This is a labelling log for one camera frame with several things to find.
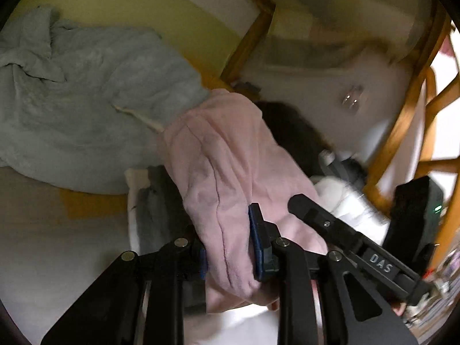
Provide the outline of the grey bed sheet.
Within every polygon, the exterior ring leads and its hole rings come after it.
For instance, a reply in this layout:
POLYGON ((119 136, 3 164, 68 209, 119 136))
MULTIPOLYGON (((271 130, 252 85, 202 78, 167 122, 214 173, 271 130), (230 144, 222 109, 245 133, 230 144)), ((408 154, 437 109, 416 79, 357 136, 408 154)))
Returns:
POLYGON ((124 196, 57 189, 1 169, 1 300, 32 344, 121 253, 159 250, 185 226, 163 167, 148 170, 134 222, 124 196))

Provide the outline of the black white plush toy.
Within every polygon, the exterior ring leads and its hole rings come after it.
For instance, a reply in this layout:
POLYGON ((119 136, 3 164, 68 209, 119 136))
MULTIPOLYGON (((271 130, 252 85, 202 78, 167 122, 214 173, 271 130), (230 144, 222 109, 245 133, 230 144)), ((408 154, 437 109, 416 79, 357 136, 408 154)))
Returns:
POLYGON ((382 245, 390 221, 363 194, 367 183, 363 166, 351 157, 342 159, 293 106, 273 101, 257 101, 256 106, 277 144, 312 181, 321 206, 382 245))

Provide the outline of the pink t-shirt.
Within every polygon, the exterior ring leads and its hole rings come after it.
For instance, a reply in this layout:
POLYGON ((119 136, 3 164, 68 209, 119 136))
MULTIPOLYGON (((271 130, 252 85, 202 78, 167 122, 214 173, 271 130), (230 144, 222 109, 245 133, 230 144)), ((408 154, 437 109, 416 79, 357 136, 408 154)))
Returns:
POLYGON ((288 212, 288 200, 318 195, 280 147, 247 97, 217 89, 178 116, 159 136, 164 166, 207 253, 210 314, 248 304, 268 306, 277 294, 253 276, 248 208, 258 203, 281 236, 307 251, 327 252, 323 238, 288 212))

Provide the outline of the grey-green blanket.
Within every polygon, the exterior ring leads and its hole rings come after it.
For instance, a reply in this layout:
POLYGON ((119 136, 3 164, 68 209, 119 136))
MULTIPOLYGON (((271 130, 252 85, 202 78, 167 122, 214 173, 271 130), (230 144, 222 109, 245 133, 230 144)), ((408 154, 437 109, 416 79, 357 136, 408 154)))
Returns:
POLYGON ((151 29, 80 26, 40 6, 1 30, 1 164, 37 181, 123 194, 126 170, 161 162, 156 135, 207 97, 151 29))

